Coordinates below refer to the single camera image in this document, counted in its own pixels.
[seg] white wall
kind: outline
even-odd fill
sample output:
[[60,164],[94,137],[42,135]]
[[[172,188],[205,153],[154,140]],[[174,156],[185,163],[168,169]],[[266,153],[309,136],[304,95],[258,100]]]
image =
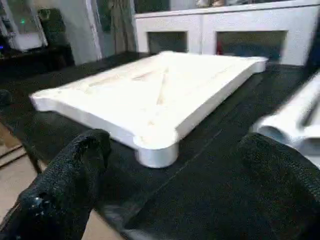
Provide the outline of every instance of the white wall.
[[97,60],[85,0],[33,0],[37,8],[60,10],[76,65]]

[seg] red object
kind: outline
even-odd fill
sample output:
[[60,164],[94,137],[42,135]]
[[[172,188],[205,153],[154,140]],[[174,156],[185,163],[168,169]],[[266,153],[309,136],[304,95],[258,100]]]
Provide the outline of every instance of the red object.
[[217,55],[223,55],[224,54],[223,49],[222,49],[222,44],[219,41],[216,42],[216,54]]

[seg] black mesh fabric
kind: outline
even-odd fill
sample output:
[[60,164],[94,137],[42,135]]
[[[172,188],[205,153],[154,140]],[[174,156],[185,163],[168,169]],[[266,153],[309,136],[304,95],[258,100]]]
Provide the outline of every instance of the black mesh fabric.
[[0,239],[80,240],[107,169],[109,140],[98,129],[76,137],[18,196]]
[[251,133],[237,149],[278,239],[320,237],[320,170],[291,147]]

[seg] chair leg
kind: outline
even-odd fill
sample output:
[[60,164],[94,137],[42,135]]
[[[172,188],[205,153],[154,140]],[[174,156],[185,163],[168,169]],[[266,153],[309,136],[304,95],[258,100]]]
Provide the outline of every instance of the chair leg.
[[24,146],[24,149],[26,151],[26,154],[29,156],[30,162],[36,171],[37,174],[41,174],[42,170],[39,166],[39,159],[32,153],[32,151],[29,150],[28,147]]

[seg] curtain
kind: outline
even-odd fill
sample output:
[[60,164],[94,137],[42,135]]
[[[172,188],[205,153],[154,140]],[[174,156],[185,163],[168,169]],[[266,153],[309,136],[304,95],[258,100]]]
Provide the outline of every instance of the curtain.
[[110,9],[115,53],[136,51],[130,0],[110,0]]

